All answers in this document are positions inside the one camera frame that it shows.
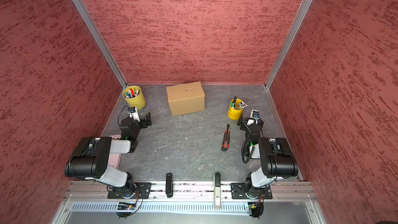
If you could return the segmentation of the red black utility knife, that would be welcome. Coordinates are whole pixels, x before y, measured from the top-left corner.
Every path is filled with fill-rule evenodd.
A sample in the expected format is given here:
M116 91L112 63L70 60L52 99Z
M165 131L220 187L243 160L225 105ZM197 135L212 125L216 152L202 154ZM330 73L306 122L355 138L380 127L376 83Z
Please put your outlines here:
M227 151L230 144L230 125L227 124L227 129L224 132L223 141L221 145L221 151Z

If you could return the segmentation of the brown cardboard express box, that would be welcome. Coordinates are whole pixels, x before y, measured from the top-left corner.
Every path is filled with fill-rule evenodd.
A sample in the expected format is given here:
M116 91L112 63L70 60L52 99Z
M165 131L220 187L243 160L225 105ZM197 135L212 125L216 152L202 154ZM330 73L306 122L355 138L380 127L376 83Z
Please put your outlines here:
M201 82L169 86L166 91L172 116L205 110L205 93Z

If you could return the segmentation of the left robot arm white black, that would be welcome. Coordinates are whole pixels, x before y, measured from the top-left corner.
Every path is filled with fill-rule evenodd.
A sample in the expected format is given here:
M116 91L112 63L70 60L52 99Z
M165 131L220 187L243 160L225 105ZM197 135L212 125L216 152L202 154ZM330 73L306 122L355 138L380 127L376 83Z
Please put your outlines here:
M64 174L79 180L95 180L114 189L136 191L131 173L120 171L109 163L111 154L133 153L141 129L152 125L151 114L145 118L124 118L119 123L121 137L91 136L82 138L70 156Z

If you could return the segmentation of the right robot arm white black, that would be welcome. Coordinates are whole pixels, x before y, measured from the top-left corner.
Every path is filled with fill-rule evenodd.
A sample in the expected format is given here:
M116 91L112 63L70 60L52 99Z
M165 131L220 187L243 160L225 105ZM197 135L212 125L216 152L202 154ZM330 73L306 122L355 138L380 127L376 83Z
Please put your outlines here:
M245 141L241 147L241 159L244 164L250 160L259 160L260 167L250 172L244 182L248 198L257 199L270 184L290 177L299 172L297 161L285 138L267 138L263 133L264 122L260 118L241 118L238 126L245 131Z

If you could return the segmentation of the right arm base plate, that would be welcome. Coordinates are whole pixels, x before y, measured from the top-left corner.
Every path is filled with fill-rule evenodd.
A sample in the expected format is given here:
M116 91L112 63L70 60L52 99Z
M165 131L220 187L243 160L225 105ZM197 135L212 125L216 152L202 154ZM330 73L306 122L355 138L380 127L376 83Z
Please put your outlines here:
M234 200L270 200L273 198L269 185L262 188L249 187L245 183L231 183L231 195Z

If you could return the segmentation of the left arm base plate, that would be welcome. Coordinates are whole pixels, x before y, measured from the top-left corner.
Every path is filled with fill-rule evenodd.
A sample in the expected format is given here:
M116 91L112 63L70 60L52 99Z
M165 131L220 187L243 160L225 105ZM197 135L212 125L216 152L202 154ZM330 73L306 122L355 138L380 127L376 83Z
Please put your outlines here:
M108 187L108 199L134 200L137 198L148 199L152 183L138 182L134 183L132 188L127 187Z

